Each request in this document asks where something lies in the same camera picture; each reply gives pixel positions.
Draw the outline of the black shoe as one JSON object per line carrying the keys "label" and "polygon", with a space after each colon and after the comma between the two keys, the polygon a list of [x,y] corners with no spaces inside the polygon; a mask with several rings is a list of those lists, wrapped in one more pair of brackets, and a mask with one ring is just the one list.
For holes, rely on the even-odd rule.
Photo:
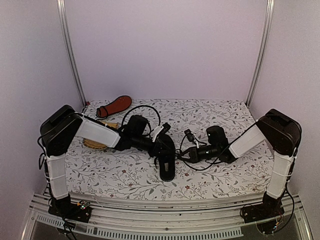
{"label": "black shoe", "polygon": [[160,135],[156,143],[159,147],[156,155],[159,162],[159,176],[163,181],[170,182],[175,178],[175,143],[167,134]]}

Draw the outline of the black shoelace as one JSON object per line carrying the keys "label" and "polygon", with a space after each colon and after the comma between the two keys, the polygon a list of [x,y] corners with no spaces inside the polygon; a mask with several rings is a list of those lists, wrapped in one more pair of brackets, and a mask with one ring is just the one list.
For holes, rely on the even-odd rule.
{"label": "black shoelace", "polygon": [[154,164],[158,161],[159,172],[167,174],[175,171],[176,158],[179,156],[179,150],[162,150],[160,155],[154,158]]}

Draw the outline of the red-soled shoe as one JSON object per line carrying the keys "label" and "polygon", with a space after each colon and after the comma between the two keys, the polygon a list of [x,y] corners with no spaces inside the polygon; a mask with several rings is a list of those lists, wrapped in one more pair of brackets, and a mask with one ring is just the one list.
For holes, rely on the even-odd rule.
{"label": "red-soled shoe", "polygon": [[102,105],[96,109],[96,116],[100,119],[106,119],[111,115],[127,110],[132,104],[132,98],[128,95],[117,97],[107,105]]}

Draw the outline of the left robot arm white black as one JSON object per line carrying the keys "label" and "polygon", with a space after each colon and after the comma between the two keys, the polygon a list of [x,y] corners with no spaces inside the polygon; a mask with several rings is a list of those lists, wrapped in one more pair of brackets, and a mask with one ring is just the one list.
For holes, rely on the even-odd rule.
{"label": "left robot arm white black", "polygon": [[70,217],[74,213],[74,205],[69,202],[66,184],[65,158],[74,137],[103,144],[117,151],[131,147],[158,154],[157,141],[170,126],[159,124],[148,135],[144,128],[148,121],[140,116],[132,116],[128,124],[119,129],[95,120],[83,113],[76,112],[70,105],[64,105],[40,126],[38,145],[42,148],[45,161],[46,178],[55,202],[55,209],[63,216]]}

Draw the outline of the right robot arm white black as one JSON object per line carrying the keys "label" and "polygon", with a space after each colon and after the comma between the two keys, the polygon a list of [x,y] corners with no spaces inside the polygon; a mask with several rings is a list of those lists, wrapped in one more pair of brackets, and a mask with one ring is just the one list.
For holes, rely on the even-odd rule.
{"label": "right robot arm white black", "polygon": [[269,218],[278,210],[275,200],[283,197],[292,176],[302,132],[302,127],[296,120],[271,109],[232,142],[228,141],[224,129],[218,125],[206,129],[207,144],[199,142],[189,129],[185,130],[185,138],[194,143],[194,146],[179,150],[177,157],[192,164],[210,159],[231,164],[260,143],[268,142],[274,151],[274,162],[264,193],[266,201],[259,206],[258,213],[262,218]]}

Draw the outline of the floral tablecloth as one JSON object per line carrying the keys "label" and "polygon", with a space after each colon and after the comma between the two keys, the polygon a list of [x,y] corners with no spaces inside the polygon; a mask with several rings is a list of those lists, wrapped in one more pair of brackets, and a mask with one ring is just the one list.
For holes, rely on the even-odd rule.
{"label": "floral tablecloth", "polygon": [[[118,123],[118,129],[132,117],[140,116],[148,121],[144,135],[149,135],[159,124],[168,123],[171,128],[164,134],[172,138],[176,150],[183,151],[194,146],[185,138],[187,129],[199,142],[207,144],[207,128],[220,126],[228,142],[232,142],[256,122],[245,104],[237,100],[133,100],[128,109],[107,118],[98,118],[91,111],[84,115]],[[273,166],[274,153],[268,150],[266,141],[233,163],[213,158],[189,163],[177,157],[172,181],[160,178],[155,157],[135,147],[122,151],[109,147],[90,149],[83,145],[82,137],[74,137],[65,154],[68,193],[130,200],[203,200],[265,194]]]}

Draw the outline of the woven bamboo tray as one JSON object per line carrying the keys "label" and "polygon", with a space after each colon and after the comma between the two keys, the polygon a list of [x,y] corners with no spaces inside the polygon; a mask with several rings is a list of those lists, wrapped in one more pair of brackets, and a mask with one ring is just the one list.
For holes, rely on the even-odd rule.
{"label": "woven bamboo tray", "polygon": [[[107,122],[104,120],[100,120],[101,123],[109,126],[109,127],[113,127],[118,129],[119,128],[119,124],[117,122]],[[89,148],[89,149],[94,149],[94,150],[105,150],[108,147],[105,144],[87,139],[87,138],[83,138],[82,143],[85,147]]]}

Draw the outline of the front aluminium rail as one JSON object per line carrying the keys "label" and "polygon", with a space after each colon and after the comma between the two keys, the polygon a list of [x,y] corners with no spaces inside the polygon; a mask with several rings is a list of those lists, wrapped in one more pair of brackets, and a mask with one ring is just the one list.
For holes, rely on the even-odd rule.
{"label": "front aluminium rail", "polygon": [[298,195],[282,199],[284,215],[279,232],[259,232],[262,221],[245,222],[243,207],[257,205],[261,194],[204,200],[125,200],[71,195],[89,201],[88,223],[72,221],[77,239],[100,240],[312,240],[310,225]]}

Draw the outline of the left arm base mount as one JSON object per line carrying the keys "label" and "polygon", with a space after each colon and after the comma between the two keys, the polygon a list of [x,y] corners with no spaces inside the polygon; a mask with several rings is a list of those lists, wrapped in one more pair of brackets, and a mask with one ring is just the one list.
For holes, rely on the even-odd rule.
{"label": "left arm base mount", "polygon": [[63,219],[88,223],[91,218],[92,210],[93,209],[90,206],[82,208],[76,203],[71,203],[68,200],[62,201],[60,199],[51,201],[48,213]]}

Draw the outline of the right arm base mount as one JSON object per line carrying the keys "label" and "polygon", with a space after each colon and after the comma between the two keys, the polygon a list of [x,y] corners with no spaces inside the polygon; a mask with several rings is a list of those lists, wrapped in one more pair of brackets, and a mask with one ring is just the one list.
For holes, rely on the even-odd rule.
{"label": "right arm base mount", "polygon": [[277,203],[259,203],[246,204],[240,211],[239,215],[243,218],[245,223],[257,222],[269,218],[278,217],[285,213],[282,201]]}

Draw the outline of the right aluminium frame post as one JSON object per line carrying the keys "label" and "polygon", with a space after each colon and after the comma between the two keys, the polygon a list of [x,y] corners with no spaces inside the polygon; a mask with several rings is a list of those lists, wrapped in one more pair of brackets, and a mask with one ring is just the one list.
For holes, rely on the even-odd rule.
{"label": "right aluminium frame post", "polygon": [[269,39],[271,27],[272,27],[274,6],[275,6],[274,0],[267,0],[260,47],[259,47],[257,60],[256,60],[256,64],[253,71],[252,80],[251,80],[248,94],[245,101],[245,104],[248,109],[251,107],[253,103],[254,95],[258,86],[259,77],[261,74],[263,61],[264,61],[264,57],[265,57],[265,53],[268,45],[268,39]]}

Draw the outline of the aluminium frame post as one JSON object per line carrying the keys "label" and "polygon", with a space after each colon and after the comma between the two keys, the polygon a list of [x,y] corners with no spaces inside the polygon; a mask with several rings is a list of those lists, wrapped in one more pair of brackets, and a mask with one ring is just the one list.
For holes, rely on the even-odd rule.
{"label": "aluminium frame post", "polygon": [[259,47],[257,60],[256,60],[256,64],[253,71],[252,80],[251,80],[248,94],[245,101],[245,104],[248,109],[251,107],[253,103],[254,95],[258,86],[259,77],[261,74],[263,61],[264,61],[264,57],[265,57],[265,53],[268,45],[268,39],[269,39],[271,27],[272,27],[274,6],[275,6],[274,0],[267,0],[260,47]]}
{"label": "aluminium frame post", "polygon": [[75,82],[75,86],[76,86],[77,93],[79,95],[80,102],[82,106],[85,107],[87,105],[87,100],[86,100],[85,92],[81,83],[81,79],[80,79],[80,75],[79,75],[79,71],[76,63],[76,57],[75,57],[73,46],[72,46],[65,1],[57,0],[56,3],[57,3],[60,26],[61,26],[62,35],[64,38],[64,43],[66,47],[66,52],[67,52],[72,76]]}

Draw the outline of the left aluminium frame post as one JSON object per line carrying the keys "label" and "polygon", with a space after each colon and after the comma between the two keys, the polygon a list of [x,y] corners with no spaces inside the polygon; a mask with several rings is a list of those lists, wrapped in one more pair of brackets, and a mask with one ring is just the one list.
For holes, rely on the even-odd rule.
{"label": "left aluminium frame post", "polygon": [[60,26],[61,26],[62,35],[64,38],[64,43],[66,47],[66,52],[67,52],[72,76],[75,82],[75,86],[76,86],[77,93],[79,95],[80,102],[82,106],[85,107],[87,105],[87,100],[86,100],[85,92],[81,83],[81,79],[80,79],[80,75],[79,75],[79,71],[76,63],[76,57],[75,57],[73,46],[72,46],[65,1],[57,0],[56,3],[57,3]]}

